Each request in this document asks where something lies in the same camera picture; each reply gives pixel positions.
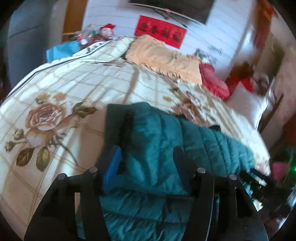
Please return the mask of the floral cream bed quilt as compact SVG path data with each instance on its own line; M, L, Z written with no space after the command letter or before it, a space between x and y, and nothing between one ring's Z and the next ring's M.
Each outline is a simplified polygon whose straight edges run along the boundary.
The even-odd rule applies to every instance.
M171 113L189 102L198 125L250 147L255 167L270 174L259 132L202 85L171 79L122 59L132 42L120 37L90 53L39 66L1 105L1 214L25 236L37 205L59 173L75 175L96 163L107 106L146 102Z

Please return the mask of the red wall hanging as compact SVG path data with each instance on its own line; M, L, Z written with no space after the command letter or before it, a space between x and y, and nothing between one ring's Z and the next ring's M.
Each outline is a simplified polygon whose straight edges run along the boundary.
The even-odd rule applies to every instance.
M270 1L256 1L254 25L255 36L253 42L257 49L263 50L265 47L266 40L270 33L270 25L273 16L278 18L278 13Z

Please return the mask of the white pillow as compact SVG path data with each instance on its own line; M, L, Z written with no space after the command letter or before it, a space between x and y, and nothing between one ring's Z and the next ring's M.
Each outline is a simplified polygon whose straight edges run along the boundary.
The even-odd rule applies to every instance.
M254 129L258 129L259 122L267 108L267 97L248 91L240 82L226 104L234 111L247 118Z

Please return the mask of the blue paper bag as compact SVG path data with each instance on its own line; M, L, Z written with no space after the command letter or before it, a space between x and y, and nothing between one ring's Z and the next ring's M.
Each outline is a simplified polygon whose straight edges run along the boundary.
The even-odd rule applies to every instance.
M69 57L77 52L79 52L79 42L70 41L64 42L63 44L56 45L46 51L47 62L52 62L61 58Z

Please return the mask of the dark green puffer jacket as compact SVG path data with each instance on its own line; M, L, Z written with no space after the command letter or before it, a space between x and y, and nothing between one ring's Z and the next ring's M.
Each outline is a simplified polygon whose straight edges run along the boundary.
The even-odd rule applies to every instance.
M253 152L239 141L148 103L110 104L104 143L122 149L114 188L100 197L112 240L182 239L192 199L182 188L174 147L215 176L254 167Z

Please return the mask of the orange fringed pillow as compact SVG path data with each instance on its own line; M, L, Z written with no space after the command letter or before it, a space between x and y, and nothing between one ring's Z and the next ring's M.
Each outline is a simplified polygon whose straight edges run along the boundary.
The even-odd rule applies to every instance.
M145 66L169 78L180 78L197 85L202 84L199 70L201 59L166 47L150 35L135 39L125 54L127 61Z

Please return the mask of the photo picture at headboard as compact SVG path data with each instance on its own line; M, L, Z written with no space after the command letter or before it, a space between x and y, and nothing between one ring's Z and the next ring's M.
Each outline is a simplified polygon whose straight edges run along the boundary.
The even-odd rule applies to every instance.
M196 49L194 55L200 58L202 63L214 65L217 62L217 59L214 56L208 54L200 48Z

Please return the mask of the black wall television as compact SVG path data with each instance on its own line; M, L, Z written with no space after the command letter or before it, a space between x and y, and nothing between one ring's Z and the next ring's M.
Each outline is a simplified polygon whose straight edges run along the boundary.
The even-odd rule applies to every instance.
M159 9L194 22L206 24L214 0L133 0L130 4Z

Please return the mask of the grey wardrobe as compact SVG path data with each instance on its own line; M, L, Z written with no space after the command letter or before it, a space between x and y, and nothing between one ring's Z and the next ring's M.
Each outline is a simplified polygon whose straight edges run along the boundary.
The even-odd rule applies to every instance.
M56 1L23 1L12 14L6 44L11 88L46 62L49 23L55 3Z

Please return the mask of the red ruffled pillow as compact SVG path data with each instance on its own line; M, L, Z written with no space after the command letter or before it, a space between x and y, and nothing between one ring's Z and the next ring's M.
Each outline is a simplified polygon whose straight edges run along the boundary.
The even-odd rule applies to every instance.
M216 76L215 69L211 64L201 63L199 70L202 83L209 92L222 100L229 99L230 91L227 84Z

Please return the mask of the plush toy with red hat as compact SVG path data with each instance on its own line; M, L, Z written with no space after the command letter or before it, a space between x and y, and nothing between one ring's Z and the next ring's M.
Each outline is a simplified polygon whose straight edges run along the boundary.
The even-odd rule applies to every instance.
M115 25L107 24L99 29L99 40L109 40L114 36Z

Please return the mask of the red banner with characters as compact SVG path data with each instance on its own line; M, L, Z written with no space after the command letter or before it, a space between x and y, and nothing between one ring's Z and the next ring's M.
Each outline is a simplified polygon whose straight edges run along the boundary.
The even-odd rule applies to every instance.
M185 28L148 16L139 17L134 31L135 36L150 35L177 49L180 48L186 33Z

